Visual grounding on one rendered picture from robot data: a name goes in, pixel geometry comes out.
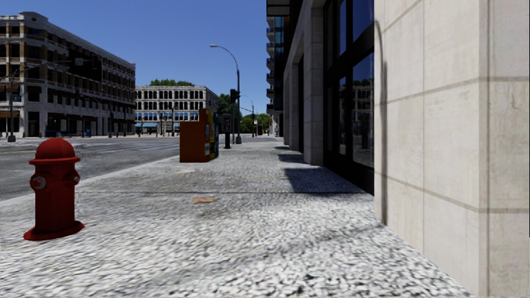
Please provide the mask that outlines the traffic light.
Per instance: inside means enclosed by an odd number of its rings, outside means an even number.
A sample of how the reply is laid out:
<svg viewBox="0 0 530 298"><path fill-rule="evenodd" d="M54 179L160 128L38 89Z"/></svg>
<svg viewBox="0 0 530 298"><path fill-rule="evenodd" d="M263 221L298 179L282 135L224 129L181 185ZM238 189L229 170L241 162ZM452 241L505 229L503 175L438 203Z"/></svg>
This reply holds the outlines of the traffic light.
<svg viewBox="0 0 530 298"><path fill-rule="evenodd" d="M210 44L209 45L211 48L221 48L223 50L225 50L235 61L235 65L236 65L236 71L237 71L237 90L235 91L234 93L234 100L235 100L235 103L237 104L237 136L235 138L235 143L236 144L242 144L242 137L240 135L240 121L241 121L241 115L240 115L240 77L239 77L239 66L238 66L238 63L237 63L237 60L235 58L235 56L233 55L233 53L225 48L224 46L220 46L220 45L217 45L217 44Z"/></svg>
<svg viewBox="0 0 530 298"><path fill-rule="evenodd" d="M247 99L251 102L251 106L252 106L251 108L252 108L252 109L251 109L251 110L245 109L245 110L251 112L252 138L255 138L255 136L256 136L256 132L255 132L255 129L254 129L254 125L255 125L255 114L256 114L256 113L255 113L255 107L254 107L253 100L252 100L249 96L247 96L247 95L241 95L240 97L245 97L245 98L247 98Z"/></svg>
<svg viewBox="0 0 530 298"><path fill-rule="evenodd" d="M25 65L24 69L17 68L14 72L6 75L3 77L3 79L8 80L7 86L9 87L9 113L10 113L10 129L9 133L7 134L7 142L14 143L17 138L14 135L14 100L13 100L13 92L14 92L14 79L16 77L20 77L21 73L29 72L31 69L41 68L43 66L52 66L53 68L57 68L60 64L63 63L69 63L69 61L45 61L43 63L29 63L28 65Z"/></svg>

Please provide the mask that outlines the glass tower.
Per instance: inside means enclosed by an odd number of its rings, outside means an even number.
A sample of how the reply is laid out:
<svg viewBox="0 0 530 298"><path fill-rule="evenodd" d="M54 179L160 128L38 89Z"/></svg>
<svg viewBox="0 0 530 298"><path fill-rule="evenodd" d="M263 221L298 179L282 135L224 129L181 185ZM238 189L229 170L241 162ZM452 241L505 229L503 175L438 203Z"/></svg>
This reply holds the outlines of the glass tower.
<svg viewBox="0 0 530 298"><path fill-rule="evenodd" d="M266 0L266 96L270 103L266 112L271 116L271 130L275 136L284 135L284 69L292 39L292 18L295 17L296 0Z"/></svg>

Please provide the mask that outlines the dark box on a post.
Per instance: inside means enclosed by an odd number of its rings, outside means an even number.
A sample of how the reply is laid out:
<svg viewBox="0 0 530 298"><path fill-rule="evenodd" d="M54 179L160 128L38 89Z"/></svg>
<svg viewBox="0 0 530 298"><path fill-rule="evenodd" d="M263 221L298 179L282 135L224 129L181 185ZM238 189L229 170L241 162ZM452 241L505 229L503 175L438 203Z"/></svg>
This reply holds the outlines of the dark box on a post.
<svg viewBox="0 0 530 298"><path fill-rule="evenodd" d="M230 149L230 134L233 131L232 128L232 115L228 113L224 113L222 115L222 122L221 122L221 128L222 132L225 135L225 149Z"/></svg>

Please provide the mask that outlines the orange newspaper box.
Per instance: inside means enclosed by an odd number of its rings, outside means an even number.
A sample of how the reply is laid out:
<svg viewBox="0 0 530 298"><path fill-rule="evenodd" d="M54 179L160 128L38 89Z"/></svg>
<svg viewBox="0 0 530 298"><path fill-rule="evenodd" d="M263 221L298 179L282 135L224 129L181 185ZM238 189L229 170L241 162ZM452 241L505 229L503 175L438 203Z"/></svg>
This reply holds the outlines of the orange newspaper box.
<svg viewBox="0 0 530 298"><path fill-rule="evenodd" d="M182 121L179 128L181 163L203 163L219 156L219 125L215 111L199 109L196 121Z"/></svg>

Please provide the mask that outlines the grey stone building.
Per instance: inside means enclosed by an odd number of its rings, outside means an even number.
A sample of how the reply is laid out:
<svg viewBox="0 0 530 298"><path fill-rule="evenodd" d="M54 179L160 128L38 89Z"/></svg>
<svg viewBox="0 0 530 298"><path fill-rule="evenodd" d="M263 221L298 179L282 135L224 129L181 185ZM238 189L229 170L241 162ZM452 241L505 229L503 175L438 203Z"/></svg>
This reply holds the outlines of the grey stone building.
<svg viewBox="0 0 530 298"><path fill-rule="evenodd" d="M10 129L4 76L29 63L43 66L14 79L14 135L91 137L135 130L135 65L50 23L36 12L0 15L0 138Z"/></svg>

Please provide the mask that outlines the red fire hydrant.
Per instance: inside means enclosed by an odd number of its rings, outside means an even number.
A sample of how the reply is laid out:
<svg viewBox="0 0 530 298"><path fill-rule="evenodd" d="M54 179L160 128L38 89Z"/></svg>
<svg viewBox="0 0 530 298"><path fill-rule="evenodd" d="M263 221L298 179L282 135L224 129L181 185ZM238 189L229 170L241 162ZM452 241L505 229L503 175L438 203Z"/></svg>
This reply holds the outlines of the red fire hydrant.
<svg viewBox="0 0 530 298"><path fill-rule="evenodd" d="M35 226L23 234L30 241L43 241L73 235L84 228L75 219L75 186L80 161L72 144L62 138L49 138L37 147L29 164L35 167L30 187L35 192Z"/></svg>

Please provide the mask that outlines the white stone building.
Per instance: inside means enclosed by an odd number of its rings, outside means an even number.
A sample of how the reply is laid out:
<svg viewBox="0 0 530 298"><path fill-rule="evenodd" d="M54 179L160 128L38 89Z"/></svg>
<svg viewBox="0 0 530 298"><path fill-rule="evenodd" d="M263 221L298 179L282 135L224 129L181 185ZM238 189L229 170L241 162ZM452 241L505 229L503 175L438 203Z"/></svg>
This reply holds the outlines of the white stone building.
<svg viewBox="0 0 530 298"><path fill-rule="evenodd" d="M218 96L206 86L140 86L135 90L135 130L178 135L180 123L197 121L202 108L216 111Z"/></svg>

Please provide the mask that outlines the pale concrete building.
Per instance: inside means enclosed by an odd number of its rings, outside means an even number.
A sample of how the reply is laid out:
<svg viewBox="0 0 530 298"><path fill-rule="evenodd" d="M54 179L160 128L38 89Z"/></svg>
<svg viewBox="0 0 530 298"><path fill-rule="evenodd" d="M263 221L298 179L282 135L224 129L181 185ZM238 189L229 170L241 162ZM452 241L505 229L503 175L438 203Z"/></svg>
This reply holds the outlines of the pale concrete building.
<svg viewBox="0 0 530 298"><path fill-rule="evenodd" d="M530 0L287 0L281 134L476 295L530 295Z"/></svg>

